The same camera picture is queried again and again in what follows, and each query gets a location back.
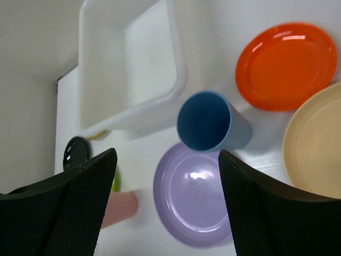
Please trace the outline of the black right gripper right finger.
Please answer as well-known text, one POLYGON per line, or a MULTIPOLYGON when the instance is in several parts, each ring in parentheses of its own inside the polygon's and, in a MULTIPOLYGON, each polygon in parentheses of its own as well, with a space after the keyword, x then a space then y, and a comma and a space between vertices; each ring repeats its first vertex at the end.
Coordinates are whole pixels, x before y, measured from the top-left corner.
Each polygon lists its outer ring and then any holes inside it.
POLYGON ((340 200, 274 179, 227 150, 218 156, 237 255, 340 255, 340 200))

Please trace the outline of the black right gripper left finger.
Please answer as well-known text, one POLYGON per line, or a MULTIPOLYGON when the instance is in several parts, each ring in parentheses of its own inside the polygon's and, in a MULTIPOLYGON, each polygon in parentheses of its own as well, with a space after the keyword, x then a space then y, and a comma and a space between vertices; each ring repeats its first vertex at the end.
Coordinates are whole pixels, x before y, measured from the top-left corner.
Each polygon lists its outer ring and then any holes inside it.
POLYGON ((94 255, 116 166, 110 148, 1 194, 1 255, 94 255))

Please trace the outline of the pink plastic cup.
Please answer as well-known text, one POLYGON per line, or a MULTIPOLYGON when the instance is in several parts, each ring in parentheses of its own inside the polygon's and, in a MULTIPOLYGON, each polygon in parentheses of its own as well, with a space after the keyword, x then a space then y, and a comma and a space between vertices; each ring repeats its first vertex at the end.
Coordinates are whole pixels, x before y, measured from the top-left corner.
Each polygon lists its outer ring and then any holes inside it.
POLYGON ((138 201, 132 191, 112 191, 109 195, 101 229, 133 217, 137 210, 138 201))

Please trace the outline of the green plastic plate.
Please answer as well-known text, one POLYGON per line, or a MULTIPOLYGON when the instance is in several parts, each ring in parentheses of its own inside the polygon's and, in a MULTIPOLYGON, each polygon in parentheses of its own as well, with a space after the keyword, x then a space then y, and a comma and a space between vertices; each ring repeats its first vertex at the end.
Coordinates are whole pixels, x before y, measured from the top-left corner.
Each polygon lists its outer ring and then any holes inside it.
POLYGON ((113 183, 111 186, 111 191, 118 192, 120 191, 120 188, 121 188, 121 176, 120 176, 119 170, 116 170, 113 183))

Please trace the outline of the purple plastic plate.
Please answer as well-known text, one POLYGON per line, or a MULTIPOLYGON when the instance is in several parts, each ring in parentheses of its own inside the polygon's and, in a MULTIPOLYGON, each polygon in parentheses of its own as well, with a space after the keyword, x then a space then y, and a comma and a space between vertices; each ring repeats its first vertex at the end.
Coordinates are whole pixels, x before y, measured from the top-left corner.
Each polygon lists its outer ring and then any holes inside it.
POLYGON ((177 143, 155 171, 153 197, 159 218, 174 238, 191 247, 221 246, 232 236, 218 155, 177 143))

